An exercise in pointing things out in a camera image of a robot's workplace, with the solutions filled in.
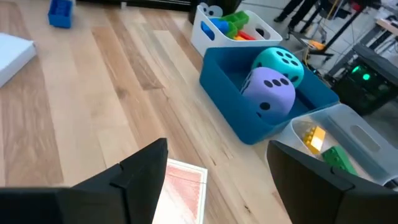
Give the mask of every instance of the green lego brick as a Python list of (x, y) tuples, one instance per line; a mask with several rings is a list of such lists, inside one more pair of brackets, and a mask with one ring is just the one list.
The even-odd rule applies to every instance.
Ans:
[(243, 29), (243, 26), (249, 22), (249, 16), (244, 13), (244, 11), (235, 12), (234, 14), (221, 17), (220, 19), (223, 21), (232, 22), (238, 30)]
[(234, 37), (238, 34), (238, 29), (236, 26), (228, 21), (229, 31), (225, 34), (225, 36), (229, 37), (230, 39), (234, 39)]
[(340, 146), (333, 146), (326, 152), (322, 153), (323, 160), (334, 167), (338, 167), (345, 170), (351, 174), (358, 175), (349, 161), (349, 158), (345, 150)]

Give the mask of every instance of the red toy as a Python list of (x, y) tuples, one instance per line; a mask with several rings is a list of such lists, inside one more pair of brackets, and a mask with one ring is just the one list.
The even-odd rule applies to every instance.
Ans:
[(249, 34), (243, 32), (243, 31), (238, 31), (238, 36), (241, 36), (242, 38), (246, 39), (246, 40), (255, 40), (254, 37), (250, 36)]

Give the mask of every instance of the white box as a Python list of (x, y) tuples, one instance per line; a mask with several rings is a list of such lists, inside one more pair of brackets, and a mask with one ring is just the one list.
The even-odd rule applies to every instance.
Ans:
[[(242, 31), (251, 35), (256, 40), (233, 40), (225, 36), (203, 13), (203, 7), (197, 7), (195, 22), (193, 23), (191, 43), (203, 57), (207, 48), (210, 47), (269, 47), (277, 46), (282, 41), (282, 37), (266, 22), (264, 22), (256, 13), (245, 10), (249, 16), (249, 22), (244, 25)], [(201, 29), (201, 23), (204, 22), (215, 38), (211, 40)], [(261, 28), (265, 32), (266, 39), (257, 33), (256, 29)]]
[(0, 87), (35, 55), (33, 41), (0, 33)]

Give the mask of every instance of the clear plastic bin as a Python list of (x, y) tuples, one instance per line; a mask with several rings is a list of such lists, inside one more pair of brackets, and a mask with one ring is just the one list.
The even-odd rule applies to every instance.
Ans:
[(326, 131), (321, 153), (341, 146), (360, 177), (380, 185), (398, 177), (398, 150), (343, 104), (292, 119), (275, 139), (322, 160), (321, 154), (313, 155), (302, 141), (314, 126)]

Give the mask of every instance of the green light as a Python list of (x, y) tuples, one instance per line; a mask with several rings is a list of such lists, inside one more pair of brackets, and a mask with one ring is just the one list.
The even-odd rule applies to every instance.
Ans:
[(371, 76), (369, 74), (365, 74), (362, 76), (363, 80), (369, 80)]
[(351, 73), (358, 71), (358, 69), (360, 69), (359, 65), (357, 67), (355, 67)]

